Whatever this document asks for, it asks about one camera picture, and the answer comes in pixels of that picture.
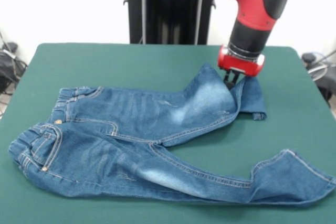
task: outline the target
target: table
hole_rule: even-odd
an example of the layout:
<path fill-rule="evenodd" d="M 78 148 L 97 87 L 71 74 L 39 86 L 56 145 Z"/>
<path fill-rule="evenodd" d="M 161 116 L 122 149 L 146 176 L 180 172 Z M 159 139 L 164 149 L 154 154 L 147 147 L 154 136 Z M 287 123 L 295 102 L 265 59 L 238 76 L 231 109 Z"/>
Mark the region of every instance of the table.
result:
<path fill-rule="evenodd" d="M 19 133 L 47 120 L 58 91 L 75 86 L 178 91 L 219 46 L 42 44 L 0 121 L 0 223 L 334 223 L 336 193 L 308 209 L 211 206 L 129 198 L 68 199 L 32 186 L 7 152 Z M 336 175 L 336 123 L 297 53 L 267 47 L 259 75 L 268 118 L 248 115 L 171 148 L 178 157 L 225 175 L 249 176 L 257 162 L 284 148 Z"/>

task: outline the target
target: jeans waistband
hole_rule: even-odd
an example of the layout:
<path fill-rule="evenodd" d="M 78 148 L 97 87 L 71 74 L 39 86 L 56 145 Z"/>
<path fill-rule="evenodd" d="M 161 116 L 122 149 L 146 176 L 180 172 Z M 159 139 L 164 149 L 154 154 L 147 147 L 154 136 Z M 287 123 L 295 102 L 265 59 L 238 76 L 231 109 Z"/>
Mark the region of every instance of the jeans waistband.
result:
<path fill-rule="evenodd" d="M 60 124 L 70 121 L 70 105 L 83 97 L 94 97 L 102 91 L 102 87 L 62 88 L 47 123 Z"/>
<path fill-rule="evenodd" d="M 37 123 L 29 129 L 22 132 L 15 141 L 9 146 L 9 153 L 13 160 L 22 164 L 22 154 L 34 156 L 40 150 L 40 147 L 47 141 L 56 141 L 61 137 L 61 130 L 50 123 Z"/>

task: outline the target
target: white wall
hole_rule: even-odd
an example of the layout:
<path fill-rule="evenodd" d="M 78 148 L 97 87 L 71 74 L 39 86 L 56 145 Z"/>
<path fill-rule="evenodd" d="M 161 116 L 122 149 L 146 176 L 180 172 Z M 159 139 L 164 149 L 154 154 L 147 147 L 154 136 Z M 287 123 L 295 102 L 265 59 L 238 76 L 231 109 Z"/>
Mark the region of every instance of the white wall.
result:
<path fill-rule="evenodd" d="M 123 0 L 1 0 L 0 29 L 30 62 L 44 42 L 128 43 L 128 10 Z M 236 17 L 234 0 L 216 0 L 208 43 L 226 43 Z M 334 0 L 289 0 L 268 45 L 328 53 L 336 47 Z"/>

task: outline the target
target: denim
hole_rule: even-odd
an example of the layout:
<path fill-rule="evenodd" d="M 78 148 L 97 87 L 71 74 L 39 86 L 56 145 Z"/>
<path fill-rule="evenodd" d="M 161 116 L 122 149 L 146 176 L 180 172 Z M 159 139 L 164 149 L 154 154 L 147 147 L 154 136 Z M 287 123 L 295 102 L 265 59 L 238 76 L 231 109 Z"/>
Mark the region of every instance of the denim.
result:
<path fill-rule="evenodd" d="M 308 206 L 333 191 L 336 179 L 293 150 L 241 178 L 194 167 L 167 149 L 225 127 L 239 113 L 262 123 L 262 94 L 250 77 L 228 90 L 208 64 L 180 92 L 63 88 L 48 121 L 22 132 L 9 153 L 36 187 L 65 197 Z"/>

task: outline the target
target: jeans pocket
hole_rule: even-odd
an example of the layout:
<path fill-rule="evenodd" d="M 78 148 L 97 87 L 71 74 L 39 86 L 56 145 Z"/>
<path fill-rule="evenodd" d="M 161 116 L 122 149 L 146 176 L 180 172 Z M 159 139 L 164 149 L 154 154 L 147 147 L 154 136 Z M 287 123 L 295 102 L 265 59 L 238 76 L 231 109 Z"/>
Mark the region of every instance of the jeans pocket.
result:
<path fill-rule="evenodd" d="M 83 98 L 95 98 L 100 95 L 103 87 L 90 88 L 90 87 L 79 87 L 75 90 L 76 100 Z"/>
<path fill-rule="evenodd" d="M 47 170 L 60 150 L 62 133 L 54 125 L 45 125 L 42 128 L 41 136 L 30 143 L 30 155 L 42 170 Z"/>

